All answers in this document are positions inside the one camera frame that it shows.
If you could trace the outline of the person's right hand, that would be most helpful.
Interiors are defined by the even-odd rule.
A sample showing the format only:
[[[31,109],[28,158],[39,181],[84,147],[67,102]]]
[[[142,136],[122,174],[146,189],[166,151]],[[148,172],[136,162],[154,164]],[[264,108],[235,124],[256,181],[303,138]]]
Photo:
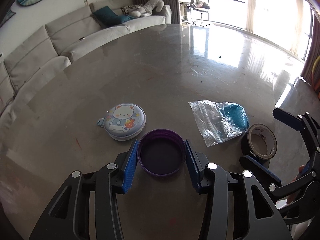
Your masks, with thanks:
[[[293,178],[292,182],[296,181],[297,179],[299,179],[302,176],[304,167],[305,166],[302,165],[302,166],[300,166],[298,168],[298,174],[295,176],[295,178]],[[297,194],[298,194],[298,192],[294,192],[294,193],[292,193],[291,195],[288,196],[288,198],[286,200],[287,205],[291,204],[295,200]]]

